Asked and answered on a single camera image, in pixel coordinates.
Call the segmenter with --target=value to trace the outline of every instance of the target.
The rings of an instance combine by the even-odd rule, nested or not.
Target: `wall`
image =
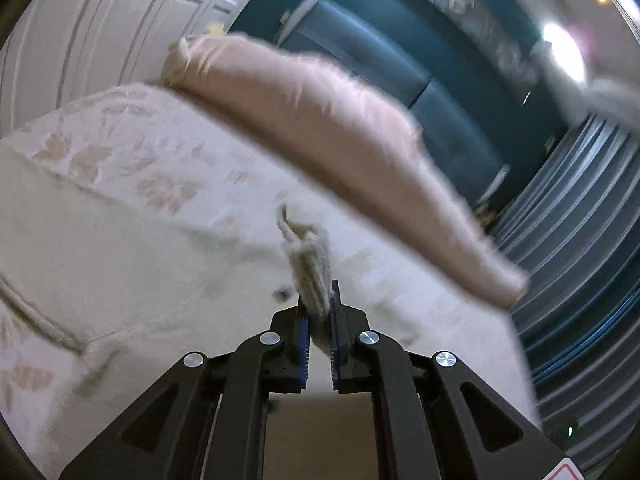
[[[271,41],[282,13],[301,0],[251,0],[234,23]],[[558,109],[541,84],[521,106],[491,64],[465,34],[425,0],[334,0],[388,35],[439,79],[478,122],[510,176],[498,190],[501,206],[518,193],[545,158],[547,139],[564,129]],[[514,0],[482,0],[526,52],[539,32]]]

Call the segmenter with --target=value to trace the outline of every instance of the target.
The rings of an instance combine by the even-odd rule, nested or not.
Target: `bed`
[[[219,108],[160,86],[114,88],[3,138],[0,161],[0,411],[46,478],[183,354],[232,351],[297,301],[282,203],[327,230],[342,299],[373,328],[413,352],[455,352],[538,421],[508,313]],[[127,251],[126,265],[112,264]],[[144,286],[131,270],[142,264]],[[165,275],[180,276],[177,291]],[[159,310],[172,301],[179,316]],[[313,351],[307,391],[279,399],[266,479],[376,477],[372,427],[360,423],[367,397],[336,400],[328,366]]]

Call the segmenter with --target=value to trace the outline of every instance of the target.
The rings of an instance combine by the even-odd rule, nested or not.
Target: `fabric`
[[[372,328],[410,351],[455,352],[537,422],[509,316],[254,139],[193,98],[137,84],[0,141],[2,318],[40,326],[0,338],[0,375],[12,385],[10,398],[0,389],[0,410],[45,475],[57,479],[183,354],[233,350],[296,303],[275,221],[283,203],[291,221],[326,231],[342,299]],[[270,420],[264,478],[350,478],[375,457],[367,413],[367,396],[332,392],[328,358],[312,349],[308,390],[280,400]],[[339,464],[329,467],[324,449]]]
[[[483,235],[421,152],[414,118],[393,99],[319,57],[285,54],[233,34],[203,36],[191,45],[182,40],[163,73],[299,158],[471,294],[502,308],[523,296],[526,273]]]
[[[301,224],[287,217],[287,208],[278,212],[278,227],[284,237],[296,290],[309,314],[311,337],[329,355],[328,319],[331,306],[331,263],[329,240],[322,227]]]

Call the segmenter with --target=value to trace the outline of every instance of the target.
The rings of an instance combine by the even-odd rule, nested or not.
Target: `pillow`
[[[241,34],[181,40],[162,74],[250,126],[467,292],[501,308],[524,295],[527,275],[484,236],[391,97],[332,62]]]

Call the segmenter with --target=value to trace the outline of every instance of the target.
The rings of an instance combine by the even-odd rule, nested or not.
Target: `silver pivot bolt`
[[[436,355],[436,362],[445,368],[453,366],[456,364],[456,361],[456,356],[451,352],[439,352],[439,354]]]
[[[182,362],[187,368],[197,368],[204,362],[204,357],[202,357],[202,354],[198,354],[197,352],[192,352],[190,354],[185,355]]]
[[[277,332],[265,332],[260,336],[260,342],[263,345],[275,345],[280,342],[280,334]]]
[[[375,345],[380,341],[380,336],[377,332],[373,332],[373,330],[365,330],[364,332],[360,332],[358,339],[365,345]]]

